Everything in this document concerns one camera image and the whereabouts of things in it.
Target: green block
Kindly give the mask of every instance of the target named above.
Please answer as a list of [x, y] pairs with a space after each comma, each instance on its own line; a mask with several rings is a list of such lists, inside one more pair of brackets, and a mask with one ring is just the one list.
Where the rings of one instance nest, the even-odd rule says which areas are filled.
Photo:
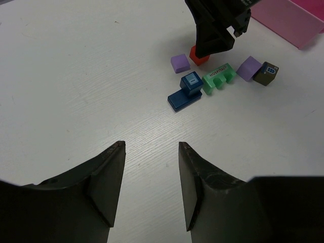
[[234, 69], [226, 63], [202, 77], [204, 82], [202, 89], [207, 95], [211, 95], [214, 88], [220, 90], [225, 82], [229, 84], [235, 76], [236, 72]]

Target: wood grain surface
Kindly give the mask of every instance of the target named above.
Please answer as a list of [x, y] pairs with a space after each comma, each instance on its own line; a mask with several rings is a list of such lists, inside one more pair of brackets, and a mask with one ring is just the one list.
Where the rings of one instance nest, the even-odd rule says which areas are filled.
[[182, 0], [14, 0], [0, 6], [0, 178], [39, 183], [126, 141], [110, 243], [189, 243], [178, 142], [243, 180], [324, 174], [324, 38], [299, 51], [260, 23], [192, 71], [250, 55], [280, 71], [269, 86], [232, 85], [174, 113], [170, 58], [189, 54]]

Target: pink box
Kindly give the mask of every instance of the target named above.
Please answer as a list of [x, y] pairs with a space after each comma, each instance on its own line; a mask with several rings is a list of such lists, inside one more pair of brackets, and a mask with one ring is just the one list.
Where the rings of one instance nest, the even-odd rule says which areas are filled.
[[301, 49], [324, 33], [324, 0], [261, 0], [252, 17]]

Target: blue block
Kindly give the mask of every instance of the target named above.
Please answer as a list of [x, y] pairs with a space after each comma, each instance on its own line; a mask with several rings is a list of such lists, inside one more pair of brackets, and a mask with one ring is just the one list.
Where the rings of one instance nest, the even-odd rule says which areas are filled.
[[202, 93], [199, 91], [198, 93], [194, 94], [191, 97], [186, 96], [183, 90], [179, 90], [174, 94], [168, 97], [168, 102], [174, 109], [174, 111], [179, 111], [182, 108], [192, 104], [196, 100], [199, 100], [202, 96]]
[[203, 81], [200, 79], [196, 72], [192, 72], [184, 76], [180, 81], [181, 89], [189, 97], [199, 93], [203, 85]]

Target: red cube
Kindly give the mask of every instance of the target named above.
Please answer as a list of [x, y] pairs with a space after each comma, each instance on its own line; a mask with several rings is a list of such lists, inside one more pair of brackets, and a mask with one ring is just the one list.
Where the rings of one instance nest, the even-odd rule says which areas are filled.
[[209, 57], [211, 55], [208, 55], [206, 57], [203, 57], [203, 58], [197, 58], [196, 57], [196, 45], [193, 46], [191, 48], [191, 51], [190, 51], [190, 55], [189, 57], [191, 58], [191, 60], [197, 65], [197, 66], [200, 66], [202, 65], [203, 63], [207, 62], [209, 60]]

